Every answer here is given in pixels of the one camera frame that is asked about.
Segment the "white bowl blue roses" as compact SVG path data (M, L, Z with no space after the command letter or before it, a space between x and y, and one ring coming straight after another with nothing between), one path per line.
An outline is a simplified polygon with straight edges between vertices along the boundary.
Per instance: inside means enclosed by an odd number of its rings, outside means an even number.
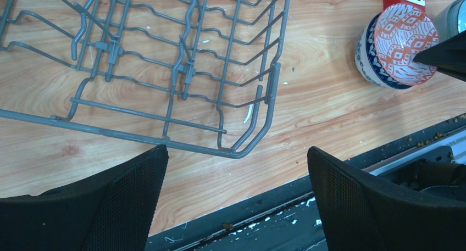
M395 90L409 89L411 86L393 79L382 67L380 60L376 56L374 31L380 14L378 13L371 19L357 39L354 50L355 65L361 75L373 85Z

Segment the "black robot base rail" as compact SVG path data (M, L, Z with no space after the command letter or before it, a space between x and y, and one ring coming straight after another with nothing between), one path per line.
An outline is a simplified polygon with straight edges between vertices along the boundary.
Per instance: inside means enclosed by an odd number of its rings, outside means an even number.
M465 115L148 238L146 250L465 250Z

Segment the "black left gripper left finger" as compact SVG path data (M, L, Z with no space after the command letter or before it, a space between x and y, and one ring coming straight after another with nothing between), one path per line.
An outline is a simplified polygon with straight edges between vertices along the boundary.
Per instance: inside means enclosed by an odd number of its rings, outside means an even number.
M1 250L144 250L169 154L158 145L85 179L1 199Z

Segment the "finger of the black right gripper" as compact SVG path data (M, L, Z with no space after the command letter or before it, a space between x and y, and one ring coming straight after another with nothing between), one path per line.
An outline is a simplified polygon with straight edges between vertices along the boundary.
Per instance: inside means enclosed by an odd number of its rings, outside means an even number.
M465 31L416 54L414 61L465 82Z

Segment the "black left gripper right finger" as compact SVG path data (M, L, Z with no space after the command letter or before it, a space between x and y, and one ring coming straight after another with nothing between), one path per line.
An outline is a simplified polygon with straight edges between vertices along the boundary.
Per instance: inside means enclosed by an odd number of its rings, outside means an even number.
M465 201L412 190L318 147L307 161L329 250L465 250Z

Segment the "mint green leaf bowl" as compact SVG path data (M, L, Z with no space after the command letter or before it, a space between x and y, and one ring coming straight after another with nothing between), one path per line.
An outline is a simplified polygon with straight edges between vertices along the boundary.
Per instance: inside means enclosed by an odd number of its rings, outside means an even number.
M465 0L455 0L434 18L440 42L465 31Z

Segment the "blue white zigzag bowl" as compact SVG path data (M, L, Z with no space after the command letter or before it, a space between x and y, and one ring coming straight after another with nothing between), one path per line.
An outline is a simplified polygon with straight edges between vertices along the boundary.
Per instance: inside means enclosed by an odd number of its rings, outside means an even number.
M437 67L416 62L414 57L439 43L432 20L410 4L387 7L375 25L376 56L388 75L404 85L421 85L433 77Z

